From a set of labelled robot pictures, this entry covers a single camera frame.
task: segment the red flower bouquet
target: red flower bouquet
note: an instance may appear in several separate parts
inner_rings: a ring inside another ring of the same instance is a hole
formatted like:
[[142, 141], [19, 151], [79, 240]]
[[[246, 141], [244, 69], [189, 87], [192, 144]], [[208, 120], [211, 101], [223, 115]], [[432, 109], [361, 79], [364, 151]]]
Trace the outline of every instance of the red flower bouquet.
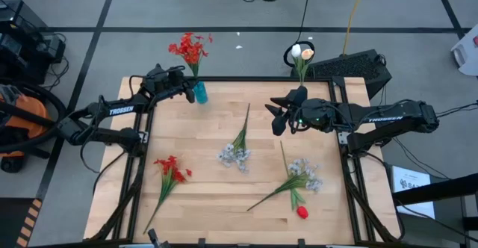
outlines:
[[[162, 178], [161, 194], [159, 196], [158, 204], [156, 205], [155, 211], [152, 213], [152, 216], [149, 219], [149, 222], [146, 225], [146, 228], [144, 229], [143, 234], [146, 233], [146, 230], [151, 224], [153, 217], [155, 216], [156, 212], [158, 212], [158, 209], [159, 207], [161, 207], [161, 204], [163, 204], [164, 200], [166, 200], [166, 198], [171, 194], [171, 191], [173, 191], [173, 188], [180, 182], [181, 183], [186, 182], [186, 178], [178, 170], [178, 162], [176, 159], [177, 157], [170, 155], [166, 161], [157, 159], [153, 163], [153, 164], [157, 164], [158, 166], [161, 165], [163, 167], [162, 174], [161, 174], [161, 178]], [[188, 169], [186, 169], [186, 173], [189, 176], [193, 175], [193, 172]]]
[[[194, 33], [187, 32], [181, 38], [181, 44], [178, 46], [175, 43], [171, 43], [168, 51], [175, 55], [180, 55], [186, 61], [187, 65], [193, 71], [194, 77], [197, 77], [199, 73], [199, 64], [202, 57], [207, 57], [208, 53], [204, 51], [203, 36], [194, 36]], [[212, 43], [212, 36], [208, 36], [209, 43]]]

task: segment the blue vase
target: blue vase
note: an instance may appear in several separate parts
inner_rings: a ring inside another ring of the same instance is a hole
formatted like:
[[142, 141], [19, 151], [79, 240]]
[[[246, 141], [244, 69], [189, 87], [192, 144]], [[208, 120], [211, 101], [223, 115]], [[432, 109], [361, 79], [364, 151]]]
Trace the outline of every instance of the blue vase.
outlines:
[[198, 81], [194, 87], [194, 94], [196, 94], [196, 101], [199, 104], [205, 104], [208, 102], [208, 93], [206, 92], [206, 86], [203, 81]]

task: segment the red petal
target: red petal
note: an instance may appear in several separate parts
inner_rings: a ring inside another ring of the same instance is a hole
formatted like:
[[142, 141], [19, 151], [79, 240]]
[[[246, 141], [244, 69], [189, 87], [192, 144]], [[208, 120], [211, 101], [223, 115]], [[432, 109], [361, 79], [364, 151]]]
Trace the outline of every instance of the red petal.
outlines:
[[297, 214], [302, 218], [305, 219], [308, 217], [307, 209], [304, 206], [300, 206], [297, 208]]

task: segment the concrete floor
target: concrete floor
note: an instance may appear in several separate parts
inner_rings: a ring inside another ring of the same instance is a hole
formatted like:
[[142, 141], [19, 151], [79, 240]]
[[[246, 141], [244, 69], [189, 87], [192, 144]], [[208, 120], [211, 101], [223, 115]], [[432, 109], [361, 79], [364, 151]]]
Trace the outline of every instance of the concrete floor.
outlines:
[[[68, 105], [81, 68], [86, 71], [77, 108], [96, 101], [99, 94], [115, 99], [120, 80], [130, 74], [144, 74], [156, 63], [165, 67], [184, 62], [167, 52], [180, 33], [101, 32], [100, 18], [107, 0], [24, 0], [48, 26], [64, 29], [68, 38], [66, 56], [70, 71], [53, 90]], [[309, 0], [306, 27], [347, 26], [355, 0]], [[463, 28], [478, 23], [476, 0], [449, 0]], [[105, 27], [299, 27], [305, 0], [278, 0], [267, 3], [241, 0], [112, 0], [104, 20]], [[453, 28], [441, 0], [361, 0], [353, 19], [354, 27], [363, 28]], [[282, 63], [282, 53], [297, 38], [297, 32], [212, 32], [211, 55], [204, 59], [202, 75], [289, 75]], [[303, 33], [313, 37], [315, 60], [336, 58], [344, 43], [344, 33]], [[99, 36], [97, 44], [91, 43]], [[456, 34], [352, 33], [348, 53], [375, 49], [387, 58], [393, 75], [388, 85], [388, 102], [399, 99], [424, 100], [437, 111], [472, 103], [478, 94], [475, 77], [461, 74], [450, 56], [451, 47], [459, 40]], [[378, 105], [376, 96], [372, 103]], [[477, 111], [445, 117], [432, 134], [409, 133], [401, 141], [423, 162], [449, 177], [465, 176], [478, 169], [476, 157]], [[99, 168], [104, 147], [89, 144], [85, 158]], [[382, 150], [389, 164], [419, 170], [403, 155], [401, 148], [390, 143]], [[80, 241], [91, 203], [95, 175], [79, 159], [79, 147], [63, 145], [48, 193], [44, 200], [31, 246]], [[22, 172], [0, 172], [0, 196], [35, 197], [48, 161], [30, 158]], [[476, 215], [476, 203], [467, 198], [467, 211]], [[437, 218], [459, 226], [457, 214], [448, 217], [447, 208], [456, 202], [435, 204]], [[406, 217], [406, 241], [414, 244], [452, 246], [428, 226], [416, 226]]]

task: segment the white tulip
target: white tulip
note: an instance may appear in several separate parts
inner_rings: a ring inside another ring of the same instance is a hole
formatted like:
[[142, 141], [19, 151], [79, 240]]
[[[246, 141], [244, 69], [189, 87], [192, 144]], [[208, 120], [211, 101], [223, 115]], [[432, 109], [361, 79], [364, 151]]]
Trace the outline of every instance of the white tulip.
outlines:
[[300, 50], [300, 45], [295, 44], [294, 46], [292, 46], [291, 55], [294, 58], [300, 57], [301, 54], [302, 54], [302, 50]]

